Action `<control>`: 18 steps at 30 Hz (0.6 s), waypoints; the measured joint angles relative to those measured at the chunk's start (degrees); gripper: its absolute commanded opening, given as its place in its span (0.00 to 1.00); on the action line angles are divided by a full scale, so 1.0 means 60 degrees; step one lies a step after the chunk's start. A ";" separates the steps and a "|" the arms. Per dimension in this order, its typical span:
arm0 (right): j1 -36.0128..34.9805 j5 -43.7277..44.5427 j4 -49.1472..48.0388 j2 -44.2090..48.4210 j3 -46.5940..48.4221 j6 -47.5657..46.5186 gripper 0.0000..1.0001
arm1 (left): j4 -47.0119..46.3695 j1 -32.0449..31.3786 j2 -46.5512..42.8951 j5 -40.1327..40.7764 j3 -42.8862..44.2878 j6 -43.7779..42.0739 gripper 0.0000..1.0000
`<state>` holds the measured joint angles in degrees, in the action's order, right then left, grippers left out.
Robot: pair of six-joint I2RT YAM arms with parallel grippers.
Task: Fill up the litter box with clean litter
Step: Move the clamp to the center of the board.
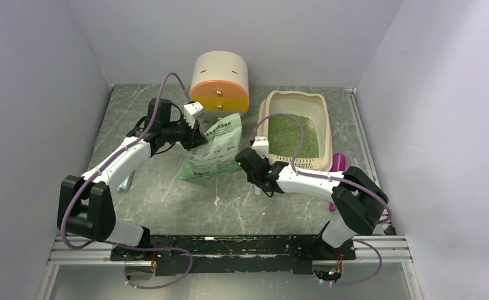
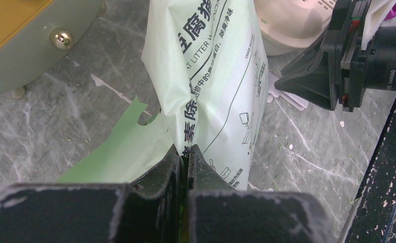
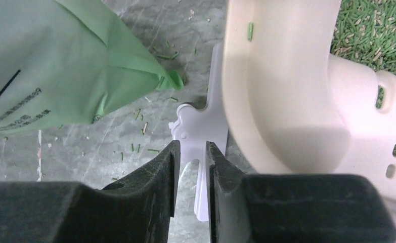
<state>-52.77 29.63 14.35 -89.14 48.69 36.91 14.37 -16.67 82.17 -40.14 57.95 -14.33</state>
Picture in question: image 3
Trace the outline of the green litter bag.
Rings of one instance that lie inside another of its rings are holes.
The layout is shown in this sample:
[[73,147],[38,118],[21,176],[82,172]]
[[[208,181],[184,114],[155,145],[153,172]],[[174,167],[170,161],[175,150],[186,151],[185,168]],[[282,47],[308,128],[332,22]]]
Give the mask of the green litter bag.
[[93,124],[183,87],[102,1],[0,1],[0,136]]

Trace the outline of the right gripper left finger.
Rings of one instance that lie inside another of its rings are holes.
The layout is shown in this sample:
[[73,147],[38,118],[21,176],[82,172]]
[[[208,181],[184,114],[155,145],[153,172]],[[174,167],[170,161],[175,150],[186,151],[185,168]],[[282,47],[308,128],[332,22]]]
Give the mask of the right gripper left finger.
[[0,242],[167,242],[181,146],[93,189],[79,182],[0,182]]

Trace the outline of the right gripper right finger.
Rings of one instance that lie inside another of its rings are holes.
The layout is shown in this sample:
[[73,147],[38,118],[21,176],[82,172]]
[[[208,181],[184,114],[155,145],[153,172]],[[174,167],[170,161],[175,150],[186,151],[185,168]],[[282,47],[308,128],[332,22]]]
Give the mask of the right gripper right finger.
[[349,174],[247,174],[206,143],[211,242],[396,242],[376,188]]

